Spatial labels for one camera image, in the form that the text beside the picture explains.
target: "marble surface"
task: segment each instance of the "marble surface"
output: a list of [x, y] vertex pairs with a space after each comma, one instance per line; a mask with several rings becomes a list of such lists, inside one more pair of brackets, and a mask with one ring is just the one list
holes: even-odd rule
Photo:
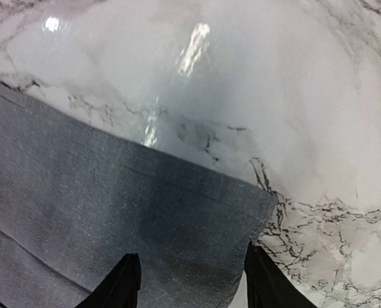
[[381, 0], [3, 0], [0, 82], [277, 194], [292, 283], [381, 307]]

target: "fabric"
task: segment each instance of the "fabric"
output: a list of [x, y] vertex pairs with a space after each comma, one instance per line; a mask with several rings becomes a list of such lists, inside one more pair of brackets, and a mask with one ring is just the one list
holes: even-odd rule
[[74, 307], [139, 253], [139, 307], [226, 307], [276, 197], [0, 84], [0, 302]]

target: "gray cloth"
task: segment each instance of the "gray cloth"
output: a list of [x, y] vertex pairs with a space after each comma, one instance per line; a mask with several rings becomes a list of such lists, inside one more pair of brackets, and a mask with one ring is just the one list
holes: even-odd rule
[[74, 307], [138, 252], [139, 307], [226, 307], [276, 198], [0, 84], [0, 302]]

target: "white marble table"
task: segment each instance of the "white marble table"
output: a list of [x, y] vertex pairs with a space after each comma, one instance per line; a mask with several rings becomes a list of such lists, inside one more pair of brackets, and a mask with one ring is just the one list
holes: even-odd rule
[[381, 0], [2, 0], [0, 81], [277, 193], [292, 283], [381, 307]]

